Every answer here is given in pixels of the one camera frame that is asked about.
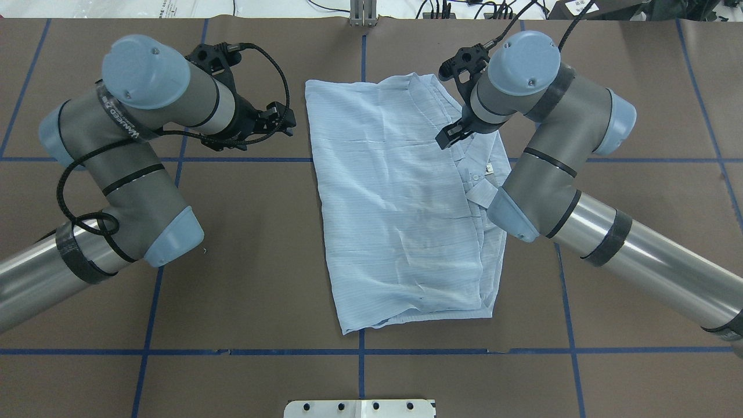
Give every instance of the folded shirt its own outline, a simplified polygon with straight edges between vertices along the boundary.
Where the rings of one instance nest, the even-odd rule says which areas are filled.
[[[343,334],[491,317],[505,232],[484,210],[510,172],[499,134],[441,150],[461,107],[431,74],[309,80],[305,96]]]

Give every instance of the white floor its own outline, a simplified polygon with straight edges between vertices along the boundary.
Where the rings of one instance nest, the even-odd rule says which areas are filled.
[[[349,0],[315,0],[326,7],[348,9]],[[512,8],[518,12],[529,0],[516,0]],[[551,9],[556,0],[545,0]],[[421,0],[378,0],[377,13],[398,19],[413,19]],[[221,14],[235,14],[241,17],[324,17],[347,16],[347,13],[331,12],[313,6],[307,0],[3,0],[0,1],[0,15],[4,17],[62,17],[62,18],[158,18],[158,17],[212,17]],[[465,3],[452,3],[452,12],[458,19],[472,19],[479,6]],[[423,12],[429,12],[424,6]],[[486,6],[484,12],[491,12]],[[731,21],[743,22],[743,12],[739,7],[725,7],[720,3],[715,11],[719,16]],[[523,19],[544,19],[540,7],[533,5],[523,15]]]

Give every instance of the white bracket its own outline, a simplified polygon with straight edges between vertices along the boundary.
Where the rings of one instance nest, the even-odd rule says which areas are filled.
[[[351,26],[377,25],[377,0],[351,0]]]
[[[436,418],[431,399],[292,401],[284,418]]]

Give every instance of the blue plastic cap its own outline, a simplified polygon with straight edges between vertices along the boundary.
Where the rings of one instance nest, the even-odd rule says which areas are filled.
[[[204,230],[189,206],[165,227],[149,246],[144,259],[152,267],[161,267],[191,251],[201,241],[204,241]]]
[[[490,82],[511,96],[546,89],[557,77],[560,54],[549,36],[524,30],[506,39],[487,67]]]
[[[503,187],[498,188],[498,193],[493,202],[490,203],[486,213],[487,218],[498,225],[498,228],[521,241],[532,242],[539,236],[534,224],[531,223],[508,193],[503,190]]]
[[[39,141],[52,158],[57,160],[62,166],[67,167],[72,164],[73,159],[62,142],[62,134],[59,133],[59,113],[62,111],[62,106],[64,106],[64,103],[57,106],[56,109],[51,111],[42,120],[39,125]],[[82,165],[75,168],[75,170],[84,169]]]
[[[121,103],[137,109],[168,106],[183,95],[190,80],[186,59],[149,36],[124,36],[103,58],[106,88]]]
[[[629,137],[632,128],[637,121],[637,110],[635,107],[617,96],[611,89],[611,117],[609,117],[609,126],[606,128],[606,134],[601,141],[601,145],[594,151],[594,154],[609,155]]]

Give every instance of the white mounting plate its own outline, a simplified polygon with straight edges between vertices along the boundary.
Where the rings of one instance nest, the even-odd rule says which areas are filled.
[[[435,405],[429,399],[292,401],[284,418],[435,418]]]

